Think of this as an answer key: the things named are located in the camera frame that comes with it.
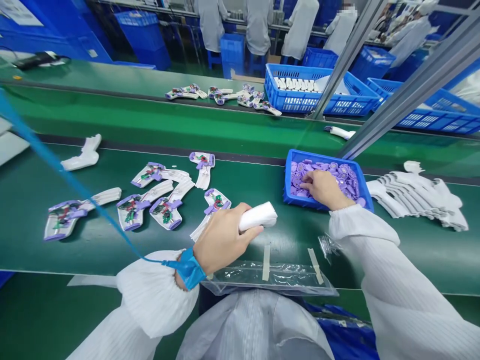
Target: human hand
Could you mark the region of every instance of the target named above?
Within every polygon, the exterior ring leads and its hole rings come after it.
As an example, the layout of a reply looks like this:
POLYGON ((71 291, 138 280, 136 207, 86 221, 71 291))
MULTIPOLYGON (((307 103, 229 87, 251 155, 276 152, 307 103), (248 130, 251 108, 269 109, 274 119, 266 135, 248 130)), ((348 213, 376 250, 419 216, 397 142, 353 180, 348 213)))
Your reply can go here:
POLYGON ((300 187, 308 190, 315 200, 327 206, 331 211, 355 205, 355 201, 344 195, 337 180, 328 171, 309 171, 302 181, 305 183, 300 184, 300 187))
POLYGON ((205 274, 213 274, 233 263, 264 230, 263 226, 256 226, 239 234, 240 218, 251 208, 241 202, 233 209, 219 209, 213 214, 193 246, 193 255, 205 274))

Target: blue wrist strap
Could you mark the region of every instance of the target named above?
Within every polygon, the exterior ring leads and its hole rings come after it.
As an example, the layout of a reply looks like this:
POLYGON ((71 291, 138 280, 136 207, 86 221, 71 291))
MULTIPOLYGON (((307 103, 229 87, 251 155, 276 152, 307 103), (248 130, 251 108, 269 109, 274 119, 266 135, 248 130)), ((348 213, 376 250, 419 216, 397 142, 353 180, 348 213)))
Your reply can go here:
POLYGON ((194 248, 185 250, 179 261, 162 261, 162 265, 176 269, 188 291, 196 287, 207 275, 194 256, 194 248))

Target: clear plastic bag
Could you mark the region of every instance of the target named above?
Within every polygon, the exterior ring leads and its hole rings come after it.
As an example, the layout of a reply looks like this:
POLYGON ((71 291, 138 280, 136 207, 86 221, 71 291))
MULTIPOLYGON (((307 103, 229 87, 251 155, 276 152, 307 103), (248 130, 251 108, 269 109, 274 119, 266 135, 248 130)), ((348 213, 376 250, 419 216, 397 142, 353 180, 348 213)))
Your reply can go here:
POLYGON ((248 289, 271 290, 291 297, 339 296, 321 271, 323 283, 319 284, 312 265, 270 264, 267 281, 262 280, 263 270, 263 263, 259 261, 235 261, 201 284, 217 296, 248 289))

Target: blue stool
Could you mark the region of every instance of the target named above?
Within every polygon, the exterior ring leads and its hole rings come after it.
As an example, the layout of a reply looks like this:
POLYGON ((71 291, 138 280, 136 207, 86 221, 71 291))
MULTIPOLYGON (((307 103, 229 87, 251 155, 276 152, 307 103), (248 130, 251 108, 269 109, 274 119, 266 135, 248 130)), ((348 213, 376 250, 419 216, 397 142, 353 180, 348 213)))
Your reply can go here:
POLYGON ((218 56, 212 56, 212 51, 207 50, 208 53, 208 67, 212 70, 212 64, 222 64, 222 54, 220 52, 214 52, 213 54, 218 54, 218 56))
POLYGON ((257 70, 260 72, 261 76, 265 76, 265 65, 267 64, 267 56, 266 55, 254 55, 250 53, 250 74, 254 74, 254 71, 257 70), (255 62, 255 57, 259 58, 259 62, 255 62))
MULTIPOLYGON (((289 63, 289 58, 290 56, 282 56, 281 57, 281 63, 284 64, 284 65, 287 65, 289 63)), ((294 58, 294 62, 293 62, 293 65, 298 65, 299 64, 299 61, 297 59, 294 58)))

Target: black device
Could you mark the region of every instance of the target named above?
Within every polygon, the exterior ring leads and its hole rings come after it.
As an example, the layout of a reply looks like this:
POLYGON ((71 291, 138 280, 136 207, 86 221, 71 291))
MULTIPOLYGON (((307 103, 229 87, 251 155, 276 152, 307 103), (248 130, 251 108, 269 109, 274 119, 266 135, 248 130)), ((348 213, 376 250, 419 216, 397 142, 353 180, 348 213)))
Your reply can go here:
POLYGON ((60 59, 69 59, 63 55, 57 55, 53 51, 36 52, 34 56, 12 62, 12 65, 22 71, 36 68, 42 64, 50 64, 60 59))

